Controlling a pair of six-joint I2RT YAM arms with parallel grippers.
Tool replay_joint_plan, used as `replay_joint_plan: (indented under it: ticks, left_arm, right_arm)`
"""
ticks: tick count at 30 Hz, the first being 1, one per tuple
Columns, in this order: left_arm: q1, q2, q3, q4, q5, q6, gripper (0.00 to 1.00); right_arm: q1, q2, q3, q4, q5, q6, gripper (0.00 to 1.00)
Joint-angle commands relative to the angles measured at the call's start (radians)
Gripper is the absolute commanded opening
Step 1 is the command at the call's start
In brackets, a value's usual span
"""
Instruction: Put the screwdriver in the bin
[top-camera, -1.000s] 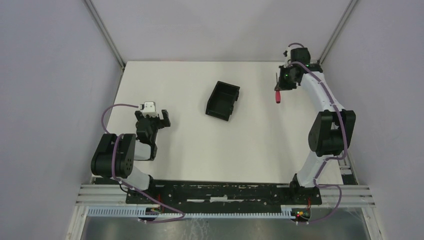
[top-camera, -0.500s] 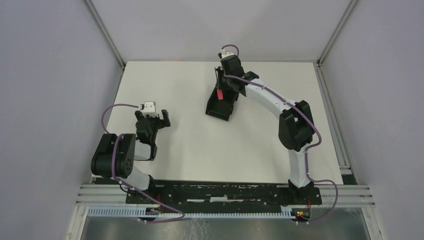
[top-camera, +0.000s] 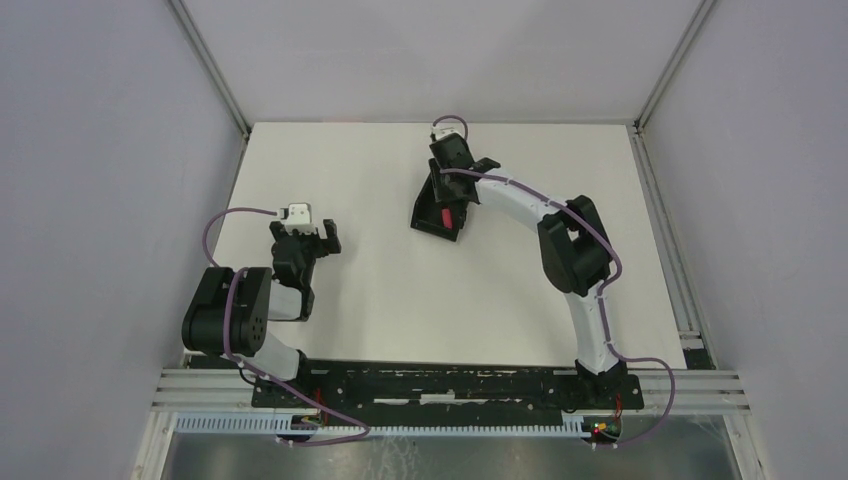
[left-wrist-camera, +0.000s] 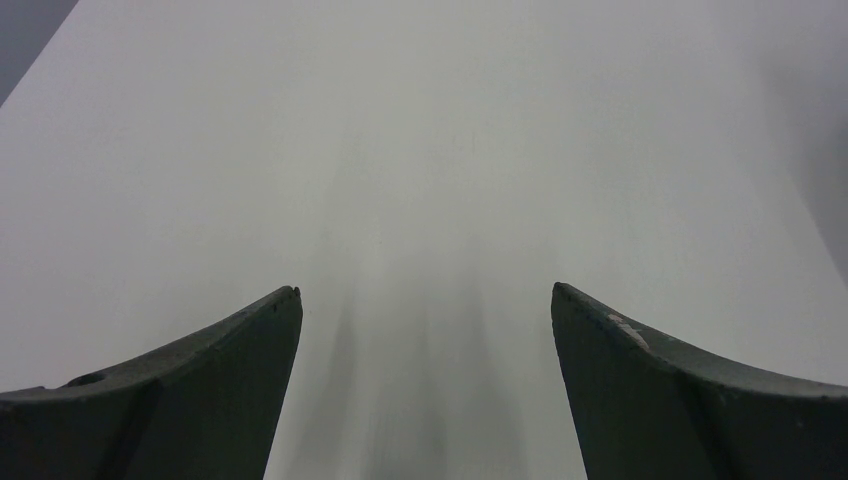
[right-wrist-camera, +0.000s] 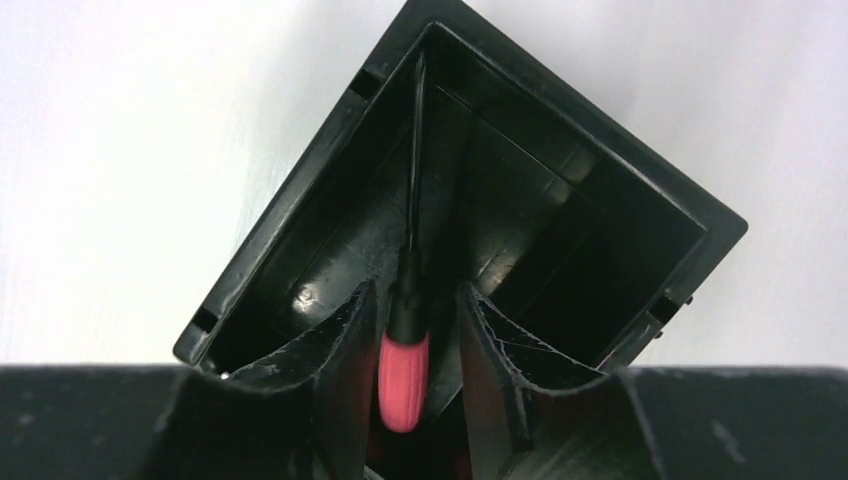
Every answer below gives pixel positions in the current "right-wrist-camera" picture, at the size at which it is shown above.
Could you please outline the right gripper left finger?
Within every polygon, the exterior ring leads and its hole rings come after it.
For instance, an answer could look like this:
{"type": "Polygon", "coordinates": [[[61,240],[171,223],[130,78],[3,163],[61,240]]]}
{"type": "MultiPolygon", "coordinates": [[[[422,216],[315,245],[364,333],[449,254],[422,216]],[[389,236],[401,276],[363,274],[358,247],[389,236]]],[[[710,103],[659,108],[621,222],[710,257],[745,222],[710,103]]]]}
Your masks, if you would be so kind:
{"type": "Polygon", "coordinates": [[[369,433],[376,286],[222,379],[192,372],[157,419],[145,479],[361,479],[369,433]]]}

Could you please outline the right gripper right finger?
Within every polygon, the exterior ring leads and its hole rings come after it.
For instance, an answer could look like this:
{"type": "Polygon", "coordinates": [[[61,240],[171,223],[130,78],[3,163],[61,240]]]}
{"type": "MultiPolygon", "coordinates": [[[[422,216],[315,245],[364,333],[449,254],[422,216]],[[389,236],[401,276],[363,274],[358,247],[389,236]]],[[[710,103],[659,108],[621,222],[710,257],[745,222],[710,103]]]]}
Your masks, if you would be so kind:
{"type": "Polygon", "coordinates": [[[471,284],[457,290],[457,319],[473,478],[660,478],[621,377],[560,352],[471,284]]]}

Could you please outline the red handled screwdriver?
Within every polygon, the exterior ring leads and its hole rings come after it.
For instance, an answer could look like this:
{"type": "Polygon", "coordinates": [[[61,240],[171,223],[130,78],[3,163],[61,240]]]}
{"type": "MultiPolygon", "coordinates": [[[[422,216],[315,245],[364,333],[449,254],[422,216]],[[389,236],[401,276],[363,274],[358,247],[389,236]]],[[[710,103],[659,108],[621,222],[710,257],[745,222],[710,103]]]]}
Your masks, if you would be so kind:
{"type": "Polygon", "coordinates": [[[427,394],[429,333],[421,313],[422,264],[419,245],[421,159],[427,61],[420,54],[414,70],[411,152],[408,170],[405,240],[378,361],[378,406],[383,424],[408,433],[418,425],[427,394]]]}

